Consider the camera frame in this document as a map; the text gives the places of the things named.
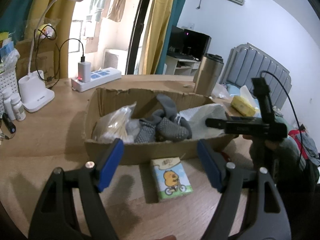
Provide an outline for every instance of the computer monitor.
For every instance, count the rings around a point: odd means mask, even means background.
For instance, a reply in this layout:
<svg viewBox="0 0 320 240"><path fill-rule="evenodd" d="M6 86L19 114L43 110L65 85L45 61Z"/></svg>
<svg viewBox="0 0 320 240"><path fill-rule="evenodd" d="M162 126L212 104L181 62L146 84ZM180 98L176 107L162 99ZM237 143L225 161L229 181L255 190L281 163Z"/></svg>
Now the computer monitor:
<svg viewBox="0 0 320 240"><path fill-rule="evenodd" d="M168 51L175 53L182 53L184 47L184 30L172 26Z"/></svg>
<svg viewBox="0 0 320 240"><path fill-rule="evenodd" d="M211 37L192 30L184 30L183 53L201 60L203 55L208 52Z"/></svg>

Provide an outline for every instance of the blue gripper pad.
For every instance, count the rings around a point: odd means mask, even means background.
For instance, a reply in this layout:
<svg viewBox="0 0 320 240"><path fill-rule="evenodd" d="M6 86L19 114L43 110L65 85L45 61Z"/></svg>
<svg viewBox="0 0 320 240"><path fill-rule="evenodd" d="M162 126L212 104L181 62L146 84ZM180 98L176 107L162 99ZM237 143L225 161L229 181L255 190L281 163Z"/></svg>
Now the blue gripper pad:
<svg viewBox="0 0 320 240"><path fill-rule="evenodd" d="M97 184L99 192L102 192L106 187L109 187L113 174L115 174L116 168L121 161L123 153L123 141L116 139L110 145L107 152L103 154L96 169L99 178L99 182Z"/></svg>
<svg viewBox="0 0 320 240"><path fill-rule="evenodd" d="M205 141L200 140L197 144L197 152L202 163L205 173L213 188L216 188L220 193L223 191L223 184L221 178L221 170L218 169L217 164L211 157L211 154L218 154L214 152Z"/></svg>

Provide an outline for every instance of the teal curtain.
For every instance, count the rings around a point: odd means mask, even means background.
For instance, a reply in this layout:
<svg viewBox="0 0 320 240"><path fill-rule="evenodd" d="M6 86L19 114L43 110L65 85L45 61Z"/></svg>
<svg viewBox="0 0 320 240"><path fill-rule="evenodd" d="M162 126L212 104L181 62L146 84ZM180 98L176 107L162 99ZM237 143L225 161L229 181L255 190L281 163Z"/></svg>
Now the teal curtain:
<svg viewBox="0 0 320 240"><path fill-rule="evenodd" d="M12 0L0 18L0 32L14 32L14 41L23 40L32 1Z"/></svg>
<svg viewBox="0 0 320 240"><path fill-rule="evenodd" d="M167 56L167 50L168 50L168 46L169 46L171 29L172 29L172 26L177 26L177 23L180 18L180 14L182 12L182 8L184 6L185 1L186 0L173 0L171 15L170 15L166 35L164 38L164 44L163 44L161 56L159 59L159 63L157 66L156 74L162 74L162 72L163 72L165 58Z"/></svg>

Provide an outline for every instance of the desk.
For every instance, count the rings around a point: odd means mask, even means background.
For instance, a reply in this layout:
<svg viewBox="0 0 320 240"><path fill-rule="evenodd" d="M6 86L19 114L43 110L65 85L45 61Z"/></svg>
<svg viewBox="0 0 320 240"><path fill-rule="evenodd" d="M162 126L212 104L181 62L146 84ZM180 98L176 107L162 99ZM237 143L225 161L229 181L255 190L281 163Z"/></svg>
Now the desk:
<svg viewBox="0 0 320 240"><path fill-rule="evenodd" d="M199 65L200 61L167 56L163 74L194 76L199 68Z"/></svg>
<svg viewBox="0 0 320 240"><path fill-rule="evenodd" d="M101 87L113 89L145 88L192 92L192 77L147 75L123 76ZM0 200L8 214L27 235L36 202L52 170L60 166L71 170L82 166L88 156L81 131L87 101L94 89L83 93L71 90L69 79L54 88L55 98L23 122L15 122L16 136L0 146ZM251 167L250 141L239 137L226 152L243 167ZM119 166L111 186L100 196L120 239L153 240L174 234L178 240L199 239L207 227L220 198L210 187L198 159L183 161L194 193L157 203L148 165ZM83 232L88 233L78 190L74 190L76 212ZM239 230L244 212L243 192L232 232Z"/></svg>

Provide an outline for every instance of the gray sock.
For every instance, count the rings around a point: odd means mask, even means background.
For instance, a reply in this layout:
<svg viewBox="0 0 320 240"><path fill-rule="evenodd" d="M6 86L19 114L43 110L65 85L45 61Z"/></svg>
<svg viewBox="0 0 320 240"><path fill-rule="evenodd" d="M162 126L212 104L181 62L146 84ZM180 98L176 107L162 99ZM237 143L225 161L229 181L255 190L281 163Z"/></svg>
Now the gray sock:
<svg viewBox="0 0 320 240"><path fill-rule="evenodd" d="M176 137L177 135L179 136L180 131L184 129L179 130L179 127L178 127L179 125L177 124L177 122L175 122L175 118L178 112L175 102L170 97L164 94L158 94L156 98L164 109L165 117L168 118L170 121L174 122L175 124L175 125L170 125L170 129L174 129L173 131L170 131L170 135L173 135L174 137ZM191 139L192 138L191 127L188 121L183 117L180 119L180 126L183 126L188 130L188 136L185 139Z"/></svg>
<svg viewBox="0 0 320 240"><path fill-rule="evenodd" d="M156 98L164 109L165 117L173 122L178 112L175 102L164 94L158 94Z"/></svg>
<svg viewBox="0 0 320 240"><path fill-rule="evenodd" d="M162 109L154 111L154 113L148 118L140 119L141 129L135 138L135 143L148 143L154 142L156 134L156 125L162 120L164 111Z"/></svg>
<svg viewBox="0 0 320 240"><path fill-rule="evenodd" d="M188 138L189 131L174 122L171 122L167 117L164 117L161 122L156 126L156 130L165 139L179 142Z"/></svg>
<svg viewBox="0 0 320 240"><path fill-rule="evenodd" d="M191 130L190 124L188 123L188 121L184 117L181 117L180 125L185 127L188 130L189 134L188 134L187 139L191 139L192 138L192 130Z"/></svg>

